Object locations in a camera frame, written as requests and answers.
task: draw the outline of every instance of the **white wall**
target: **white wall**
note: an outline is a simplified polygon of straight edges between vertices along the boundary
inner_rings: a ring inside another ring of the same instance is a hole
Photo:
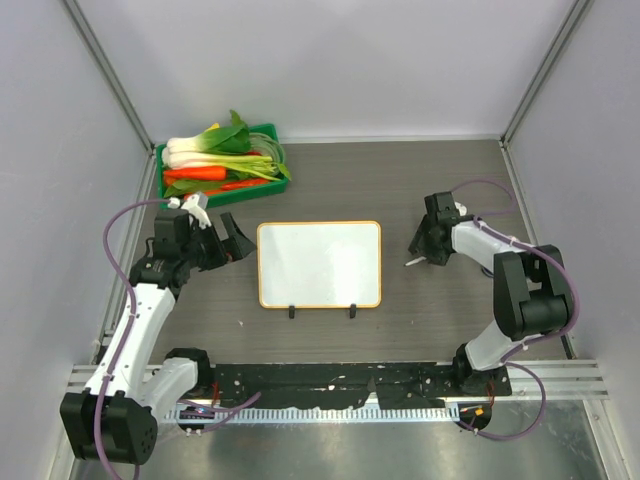
[[[103,320],[102,227],[146,156],[59,2],[1,3],[0,478],[33,480]]]
[[[640,3],[596,1],[518,131],[541,241],[580,288],[578,351],[598,359],[640,478]]]
[[[156,141],[501,134],[572,0],[81,0]]]

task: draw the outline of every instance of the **whiteboard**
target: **whiteboard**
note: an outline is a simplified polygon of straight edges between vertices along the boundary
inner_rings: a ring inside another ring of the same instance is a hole
[[[264,308],[374,308],[382,300],[382,233],[373,221],[263,223]]]

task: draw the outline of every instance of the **metal frame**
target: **metal frame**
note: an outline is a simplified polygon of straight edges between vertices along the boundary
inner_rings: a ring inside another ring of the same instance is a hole
[[[538,67],[536,74],[533,76],[531,83],[529,83],[529,86],[520,101],[520,105],[516,108],[516,111],[513,114],[504,135],[502,136],[501,140],[504,144],[508,145],[511,140],[513,140],[513,136],[518,130],[520,123],[522,123],[522,120],[529,111],[529,108],[531,108],[538,92],[547,81],[547,78],[549,78],[553,67],[558,63],[562,52],[564,52],[569,40],[584,19],[592,3],[593,0],[575,0],[573,2],[573,5],[569,9],[569,13],[565,17],[558,33],[551,42],[549,50]]]
[[[602,381],[602,375],[595,360],[533,360],[518,362],[529,367],[545,383],[548,401],[556,400],[606,400],[609,398]],[[145,370],[143,381],[148,381],[154,370],[160,365],[149,365]],[[73,368],[68,392],[80,392],[96,370],[95,365],[76,365]],[[499,402],[521,402],[540,400],[540,392],[533,378],[525,372],[509,368],[511,388],[514,392],[509,397],[496,397]],[[488,397],[445,397],[448,403],[488,401]]]
[[[107,85],[109,85],[109,88],[115,96],[116,101],[122,108],[122,111],[129,120],[129,123],[131,123],[131,127],[136,132],[136,135],[140,139],[140,142],[144,146],[144,149],[147,151],[147,153],[151,154],[153,152],[153,141],[151,140],[151,137],[149,137],[149,134],[147,133],[142,120],[140,120],[140,117],[138,116],[133,103],[129,99],[127,92],[125,91],[122,83],[120,82],[120,79],[118,78],[118,75],[113,69],[113,66],[111,66],[109,58],[104,53],[104,50],[102,49],[102,46],[100,45],[100,42],[98,41],[98,38],[93,31],[93,28],[91,28],[89,21],[82,11],[82,7],[80,7],[77,0],[60,0],[60,3],[67,11],[67,14],[69,15],[69,18],[71,19],[74,27],[76,28],[76,31],[80,35],[80,38],[82,38],[82,41],[91,54],[91,57],[96,62],[98,70],[100,70],[100,73],[102,73],[102,75],[104,76]]]
[[[96,35],[91,28],[91,25],[87,21],[82,8],[79,6],[77,0],[60,0],[61,4],[69,14],[69,17],[82,38],[85,46],[93,57],[96,65],[105,81],[109,85],[112,93],[114,94],[116,101],[121,106],[127,119],[131,123],[132,128],[136,132],[140,142],[149,153],[149,160],[145,167],[144,175],[141,180],[138,199],[148,198],[150,189],[153,184],[155,161],[153,159],[153,141],[149,137],[144,124],[138,116],[131,100],[129,99],[122,83],[120,82],[117,74],[115,73],[113,66],[111,65],[108,57],[102,49],[100,42],[96,38]],[[551,42],[550,48],[545,55],[537,73],[531,80],[525,95],[523,96],[518,108],[516,109],[511,121],[504,134],[501,137],[498,136],[471,136],[469,138],[460,137],[434,137],[434,136],[420,136],[410,138],[363,138],[363,141],[399,141],[399,140],[460,140],[460,139],[496,139],[499,140],[502,153],[507,165],[509,176],[511,177],[512,184],[516,191],[518,203],[520,205],[522,217],[525,221],[527,233],[529,239],[537,243],[535,222],[533,220],[530,208],[527,206],[526,194],[522,188],[522,183],[519,179],[518,172],[512,162],[512,154],[510,151],[510,143],[513,140],[515,134],[518,131],[523,119],[527,112],[531,108],[535,98],[542,89],[544,83],[550,76],[553,67],[559,61],[563,51],[565,50],[571,36],[578,28],[580,22],[585,17],[589,7],[592,4],[592,0],[575,0],[572,7],[569,9],[567,17],[565,18],[562,26],[560,27],[555,38]],[[331,139],[305,139],[305,141],[319,142],[319,141],[354,141],[353,138],[331,138]],[[285,143],[301,143],[300,139],[286,141]],[[140,227],[142,225],[142,218],[144,215],[144,209],[137,209],[130,217],[127,233],[123,243],[122,250],[119,254],[119,260],[123,267],[129,268],[133,261],[133,254],[135,246],[137,244]],[[118,319],[119,310],[122,307],[124,287],[114,279],[111,289],[111,295],[108,302],[108,307],[104,317],[104,330],[102,346],[107,346],[113,335],[113,327]],[[627,464],[624,461],[624,457],[621,454],[621,448],[617,440],[615,429],[611,422],[611,414],[608,411],[610,408],[610,400],[603,383],[602,377],[598,370],[597,364],[593,360],[561,360],[561,361],[535,361],[535,362],[521,362],[522,364],[529,366],[536,372],[543,381],[548,394],[548,400],[567,400],[567,399],[582,399],[585,407],[585,411],[589,418],[591,429],[595,436],[598,449],[600,451],[602,461],[605,465],[607,475],[611,479],[629,479],[631,478],[627,470]],[[85,365],[76,366],[70,377],[68,384],[68,391],[80,390],[92,372],[95,370],[95,366]],[[145,380],[148,380],[151,376],[153,369],[157,366],[149,366],[146,370]],[[512,388],[514,395],[511,397],[498,397],[497,401],[500,402],[520,402],[520,401],[536,401],[540,399],[538,387],[531,379],[526,378],[526,374],[519,370],[510,371],[510,377],[512,379]],[[446,399],[449,408],[451,405],[456,405],[456,402],[462,401],[460,398],[448,398]],[[464,398],[465,402],[487,400],[486,398]],[[369,402],[376,402],[375,396],[372,395]],[[449,410],[444,415],[447,421],[451,421]],[[60,440],[56,457],[54,458],[50,480],[66,480],[69,478],[71,468],[74,462],[74,457],[71,452],[66,433],[61,428]]]

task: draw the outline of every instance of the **cable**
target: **cable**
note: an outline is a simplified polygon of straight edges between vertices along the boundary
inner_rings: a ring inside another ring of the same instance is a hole
[[[225,418],[220,420],[218,423],[214,423],[213,425],[210,425],[210,426],[205,427],[202,430],[200,430],[200,433],[207,433],[207,432],[213,432],[214,430],[217,430],[220,427],[222,427],[224,424],[229,423],[242,410],[244,410],[245,408],[250,407],[251,405],[256,403],[258,401],[258,399],[260,399],[260,396],[261,396],[261,394],[260,394],[260,392],[258,392],[256,394],[254,394],[251,398],[249,398],[249,400],[247,400],[246,402],[238,405],[237,407],[232,407],[232,408],[207,407],[206,405],[200,405],[199,403],[191,402],[189,400],[180,400],[179,403],[181,403],[183,405],[189,405],[190,407],[201,408],[203,410],[207,410],[207,411],[211,412],[211,413],[189,412],[189,415],[193,415],[195,417],[213,418],[212,413],[216,413],[216,412],[217,413],[228,413],[229,414]]]
[[[111,227],[116,222],[116,220],[118,220],[122,215],[127,213],[129,210],[133,210],[134,208],[138,208],[144,205],[151,205],[156,203],[167,203],[167,202],[168,200],[151,199],[151,200],[143,200],[141,202],[136,202],[132,205],[129,205],[128,207],[125,207],[122,210],[120,210],[118,213],[116,213],[111,218],[111,220],[107,222],[107,225],[104,227],[104,232],[102,233],[102,246],[104,247],[104,252],[107,255],[107,259],[109,260],[109,263],[111,264],[113,269],[116,271],[116,275],[120,278],[120,280],[122,280],[122,283],[124,283],[125,290],[127,292],[127,295],[129,296],[129,301],[131,302],[131,310],[129,313],[129,318],[127,320],[127,325],[124,329],[124,332],[122,333],[122,337],[120,338],[118,345],[116,346],[116,350],[113,353],[113,357],[111,357],[111,361],[107,366],[106,374],[104,375],[104,377],[102,377],[102,385],[100,386],[98,399],[96,400],[95,413],[93,416],[93,438],[96,444],[96,451],[98,453],[98,457],[100,458],[100,463],[102,463],[102,466],[104,467],[104,469],[107,471],[107,473],[109,473],[111,478],[113,478],[114,480],[122,480],[122,479],[118,475],[118,473],[114,470],[113,465],[111,465],[111,463],[109,462],[109,458],[105,453],[104,444],[102,442],[102,421],[101,421],[102,407],[104,405],[104,398],[107,393],[109,381],[111,380],[113,371],[115,370],[116,364],[118,363],[118,359],[122,354],[122,350],[124,349],[124,346],[127,343],[127,338],[129,338],[129,334],[131,333],[131,329],[133,328],[133,322],[136,318],[138,303],[137,303],[136,293],[133,290],[133,286],[131,285],[131,282],[129,282],[127,275],[122,271],[122,269],[120,268],[120,265],[118,265],[118,262],[114,258],[113,253],[111,253],[111,248],[109,247],[109,231],[111,230]],[[137,480],[139,476],[140,476],[140,466],[136,465],[133,479]]]
[[[495,433],[483,432],[481,430],[477,430],[473,428],[473,422],[471,422],[471,424],[464,423],[463,421],[458,422],[460,425],[462,425],[464,428],[466,428],[470,432],[473,432],[474,434],[480,435],[481,437],[484,437],[484,438],[489,438],[491,440],[499,440],[499,441],[518,440],[519,438],[522,438],[525,435],[528,435],[533,430],[535,430],[538,427],[538,425],[540,425],[540,422],[542,422],[542,419],[544,418],[545,412],[547,410],[547,392],[544,389],[544,385],[542,384],[542,380],[540,379],[540,377],[538,377],[532,370],[528,369],[524,365],[520,365],[518,363],[513,363],[513,362],[507,362],[505,363],[505,365],[507,365],[508,367],[518,368],[523,372],[528,373],[536,381],[536,383],[540,387],[540,395],[541,395],[540,410],[538,411],[538,415],[536,416],[536,419],[533,421],[531,425],[525,428],[522,432],[516,433],[514,435],[498,435]]]
[[[479,213],[478,214],[479,217],[495,217],[498,215],[507,215],[509,213],[515,212],[518,209],[518,202],[516,200],[515,195],[513,194],[513,191],[504,183],[499,182],[498,180],[492,180],[490,178],[475,178],[473,180],[467,180],[466,182],[459,183],[458,185],[453,187],[450,191],[451,193],[453,193],[456,190],[460,190],[462,187],[466,187],[467,185],[473,185],[474,183],[487,183],[489,185],[498,187],[500,190],[502,190],[504,193],[506,193],[509,196],[509,202],[510,202],[509,208],[507,208],[506,210],[499,210],[497,212]]]
[[[190,407],[194,407],[194,408],[202,408],[203,410],[207,410],[209,412],[212,413],[230,413],[233,412],[235,410],[244,410],[245,408],[250,407],[251,405],[253,405],[254,403],[256,403],[258,401],[258,399],[260,398],[260,392],[252,395],[249,400],[247,400],[244,403],[241,403],[240,405],[236,406],[236,407],[231,407],[231,408],[220,408],[220,407],[208,407],[206,405],[200,405],[199,403],[196,402],[192,402],[191,400],[180,400],[178,403],[182,404],[182,405],[188,405]]]

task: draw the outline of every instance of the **metal floor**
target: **metal floor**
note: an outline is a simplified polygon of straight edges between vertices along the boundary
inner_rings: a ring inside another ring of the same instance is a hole
[[[340,310],[305,310],[289,320],[285,310],[258,304],[253,255],[193,273],[160,333],[152,363],[162,363],[174,347],[205,349],[218,363],[449,360],[491,322],[492,282],[469,258],[453,256],[446,267],[403,265],[411,258],[407,247],[425,213],[425,195],[471,178],[509,183],[497,141],[306,144],[286,150],[294,178],[287,192],[212,213],[231,211],[254,241],[263,222],[376,220],[383,236],[382,304],[360,310],[353,320]],[[466,187],[456,199],[477,213],[509,205],[491,185]],[[151,235],[154,215],[149,208],[140,244]],[[527,238],[519,214],[490,224]],[[525,355],[564,358],[559,340]]]
[[[538,402],[497,404],[490,429],[515,433]],[[140,480],[596,480],[606,479],[582,402],[551,402],[538,429],[493,442],[453,423],[229,426],[156,447]],[[122,478],[132,467],[118,466]],[[72,480],[107,480],[76,462]]]

